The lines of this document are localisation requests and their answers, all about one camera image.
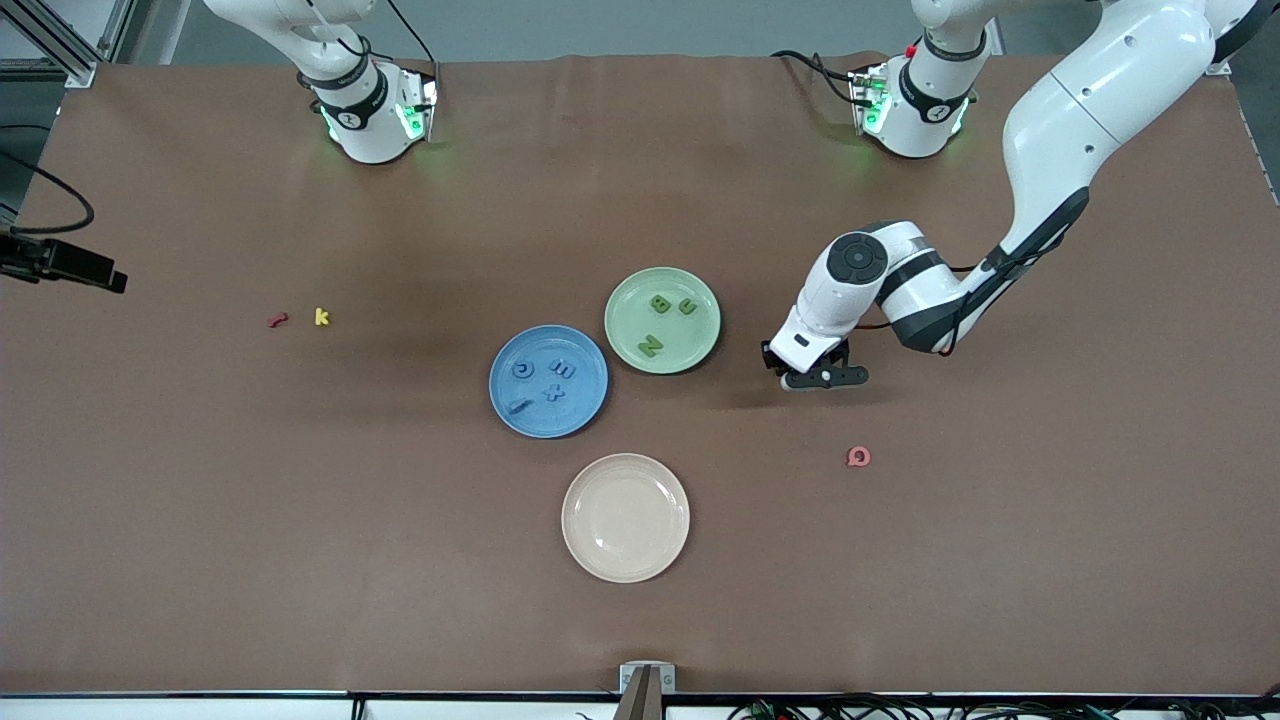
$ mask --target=green plate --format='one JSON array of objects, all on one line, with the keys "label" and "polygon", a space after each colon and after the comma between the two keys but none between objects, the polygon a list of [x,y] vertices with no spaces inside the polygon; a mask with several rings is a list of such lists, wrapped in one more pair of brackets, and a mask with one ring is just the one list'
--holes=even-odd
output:
[{"label": "green plate", "polygon": [[640,270],[609,296],[604,334],[632,368],[667,375],[700,363],[719,340],[719,304],[678,268]]}]

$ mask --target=plate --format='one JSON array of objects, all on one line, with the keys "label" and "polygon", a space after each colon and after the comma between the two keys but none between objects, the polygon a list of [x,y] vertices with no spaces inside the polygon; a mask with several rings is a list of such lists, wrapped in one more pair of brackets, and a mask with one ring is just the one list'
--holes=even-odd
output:
[{"label": "plate", "polygon": [[600,347],[567,325],[538,325],[507,341],[489,370],[489,400],[517,433],[556,438],[604,405],[609,369]]},{"label": "plate", "polygon": [[678,268],[649,268],[622,281],[604,306],[604,334],[618,357],[666,375],[701,363],[719,340],[716,293]]},{"label": "plate", "polygon": [[689,498],[666,465],[622,452],[573,478],[561,510],[573,560],[611,583],[639,583],[666,570],[689,538]]}]

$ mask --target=blue plate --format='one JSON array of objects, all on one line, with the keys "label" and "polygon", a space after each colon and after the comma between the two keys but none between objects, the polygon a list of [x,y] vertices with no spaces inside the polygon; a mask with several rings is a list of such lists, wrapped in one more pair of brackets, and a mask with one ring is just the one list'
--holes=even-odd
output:
[{"label": "blue plate", "polygon": [[538,325],[507,341],[489,370],[493,409],[517,433],[564,437],[604,405],[609,369],[599,346],[566,325]]}]

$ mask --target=gray floor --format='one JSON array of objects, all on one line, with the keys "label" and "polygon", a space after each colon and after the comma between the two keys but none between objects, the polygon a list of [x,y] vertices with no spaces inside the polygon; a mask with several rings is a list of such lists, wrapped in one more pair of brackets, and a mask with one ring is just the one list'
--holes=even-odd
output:
[{"label": "gray floor", "polygon": [[[796,49],[824,55],[872,49],[896,54],[919,36],[908,0],[399,0],[440,61],[536,60],[561,55],[767,55]],[[1043,0],[1001,17],[1010,54],[1064,54],[1097,23],[1098,4]],[[374,47],[417,58],[421,50],[380,1],[357,26]],[[280,64],[284,58],[214,15],[202,0],[157,0],[134,29],[132,61]],[[1234,82],[1260,151],[1280,168],[1280,20],[1233,60]],[[61,90],[0,83],[0,123],[47,123]],[[0,131],[0,146],[35,159],[38,132]],[[0,169],[0,201],[17,206],[29,173]]]}]

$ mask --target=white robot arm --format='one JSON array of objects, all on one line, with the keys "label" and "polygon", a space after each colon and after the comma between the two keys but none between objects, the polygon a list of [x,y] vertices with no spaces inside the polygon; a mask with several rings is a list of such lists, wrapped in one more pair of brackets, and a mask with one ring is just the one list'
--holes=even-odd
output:
[{"label": "white robot arm", "polygon": [[[1103,0],[1112,5],[1117,0]],[[934,155],[960,131],[974,78],[991,55],[986,27],[998,14],[1037,0],[911,0],[924,26],[908,54],[854,78],[859,132],[904,158]],[[1248,42],[1276,9],[1275,0],[1208,0],[1213,63]]]},{"label": "white robot arm", "polygon": [[394,160],[428,138],[435,78],[374,60],[369,41],[346,23],[374,0],[205,0],[218,17],[270,42],[298,67],[320,100],[329,137],[360,163]]},{"label": "white robot arm", "polygon": [[782,386],[865,380],[861,369],[832,377],[828,360],[833,352],[847,354],[842,343],[872,302],[902,345],[950,355],[987,307],[1057,247],[1083,213],[1102,163],[1201,77],[1217,56],[1216,38],[1206,0],[1108,5],[1093,35],[1009,114],[1004,152],[1014,222],[1000,243],[959,278],[908,220],[836,238],[809,270],[782,328],[764,343],[765,361],[782,375]]}]

